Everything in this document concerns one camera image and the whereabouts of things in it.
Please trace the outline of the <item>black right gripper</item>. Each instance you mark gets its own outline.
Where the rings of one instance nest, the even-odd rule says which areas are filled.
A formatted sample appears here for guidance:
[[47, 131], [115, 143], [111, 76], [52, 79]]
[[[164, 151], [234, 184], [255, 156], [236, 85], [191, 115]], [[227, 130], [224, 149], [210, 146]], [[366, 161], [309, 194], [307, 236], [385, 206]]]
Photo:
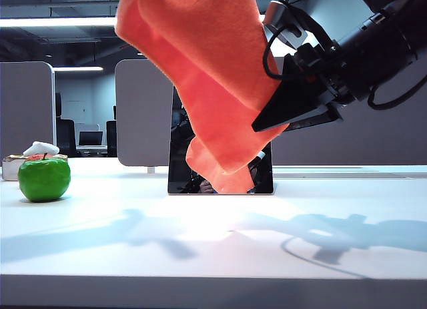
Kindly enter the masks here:
[[294, 54], [284, 58], [283, 69], [295, 74], [283, 80], [271, 100], [252, 123], [254, 131], [288, 125], [294, 131], [335, 121], [342, 121], [339, 111], [329, 103], [350, 104], [354, 101], [341, 77], [341, 48], [333, 41], [326, 48], [305, 43]]

